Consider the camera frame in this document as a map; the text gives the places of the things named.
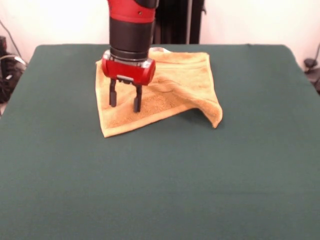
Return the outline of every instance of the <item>table surface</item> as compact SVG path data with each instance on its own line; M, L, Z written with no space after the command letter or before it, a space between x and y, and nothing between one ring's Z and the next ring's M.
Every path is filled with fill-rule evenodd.
M0 120L0 239L320 239L320 99L281 45L207 52L223 120L103 138L106 45L39 46Z

